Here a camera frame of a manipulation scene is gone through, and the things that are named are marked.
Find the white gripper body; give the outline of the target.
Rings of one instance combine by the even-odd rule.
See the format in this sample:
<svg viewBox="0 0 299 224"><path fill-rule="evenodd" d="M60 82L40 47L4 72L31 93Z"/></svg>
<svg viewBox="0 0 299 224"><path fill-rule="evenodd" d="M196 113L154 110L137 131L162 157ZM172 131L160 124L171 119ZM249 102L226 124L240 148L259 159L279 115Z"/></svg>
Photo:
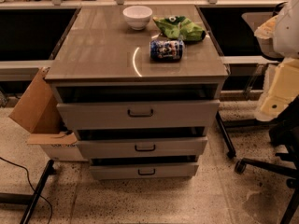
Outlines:
<svg viewBox="0 0 299 224"><path fill-rule="evenodd" d="M299 60L285 58L279 65L270 64L265 72L263 93L254 117L270 121L278 117L299 94Z"/></svg>

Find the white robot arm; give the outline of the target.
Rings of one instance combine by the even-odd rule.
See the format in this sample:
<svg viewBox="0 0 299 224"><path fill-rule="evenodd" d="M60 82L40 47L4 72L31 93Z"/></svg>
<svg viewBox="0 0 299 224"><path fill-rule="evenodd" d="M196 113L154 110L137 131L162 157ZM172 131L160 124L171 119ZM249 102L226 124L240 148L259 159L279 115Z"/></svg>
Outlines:
<svg viewBox="0 0 299 224"><path fill-rule="evenodd" d="M299 94L299 0L290 0L280 12L259 26L254 35L271 38L274 52L284 57L265 73L263 93L254 116L259 121L278 117Z"/></svg>

